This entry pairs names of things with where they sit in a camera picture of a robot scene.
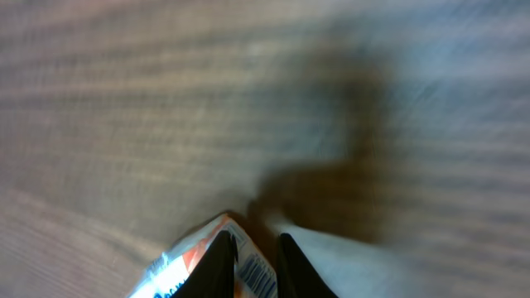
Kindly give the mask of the orange tissue pack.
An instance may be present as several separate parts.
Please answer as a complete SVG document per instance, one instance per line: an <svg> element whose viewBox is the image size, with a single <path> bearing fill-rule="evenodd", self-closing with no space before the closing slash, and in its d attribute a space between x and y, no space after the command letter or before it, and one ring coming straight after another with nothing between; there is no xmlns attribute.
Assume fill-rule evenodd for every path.
<svg viewBox="0 0 530 298"><path fill-rule="evenodd" d="M234 295L277 297L276 272L244 229L228 214L221 214L212 219L163 252L147 267L129 296L169 298L177 293L221 231L229 232L237 245L234 261Z"/></svg>

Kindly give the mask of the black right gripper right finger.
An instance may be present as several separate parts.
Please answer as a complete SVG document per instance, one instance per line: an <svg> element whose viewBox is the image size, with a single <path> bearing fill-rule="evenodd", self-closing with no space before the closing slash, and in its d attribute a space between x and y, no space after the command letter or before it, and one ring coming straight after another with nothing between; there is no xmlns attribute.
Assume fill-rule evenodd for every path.
<svg viewBox="0 0 530 298"><path fill-rule="evenodd" d="M279 298L337 298L289 233L277 238Z"/></svg>

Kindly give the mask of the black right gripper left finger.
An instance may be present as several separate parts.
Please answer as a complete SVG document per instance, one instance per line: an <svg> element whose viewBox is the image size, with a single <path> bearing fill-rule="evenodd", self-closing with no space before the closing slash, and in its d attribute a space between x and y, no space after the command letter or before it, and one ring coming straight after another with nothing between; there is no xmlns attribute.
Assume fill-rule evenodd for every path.
<svg viewBox="0 0 530 298"><path fill-rule="evenodd" d="M237 259L234 236L228 231L219 232L190 277L171 298L233 298Z"/></svg>

